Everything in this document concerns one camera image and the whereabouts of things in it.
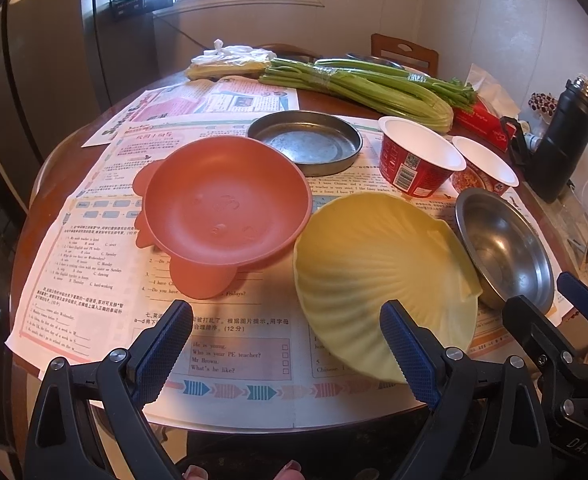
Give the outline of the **person's left hand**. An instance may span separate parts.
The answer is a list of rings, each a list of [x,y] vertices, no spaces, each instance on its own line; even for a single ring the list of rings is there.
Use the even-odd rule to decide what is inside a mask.
[[[305,480],[305,476],[300,470],[300,464],[295,460],[290,460],[275,474],[267,474],[260,471],[232,471],[228,474],[215,474],[212,476],[204,468],[196,465],[190,465],[183,472],[182,478],[185,480],[202,480],[202,479],[274,479],[274,480]]]

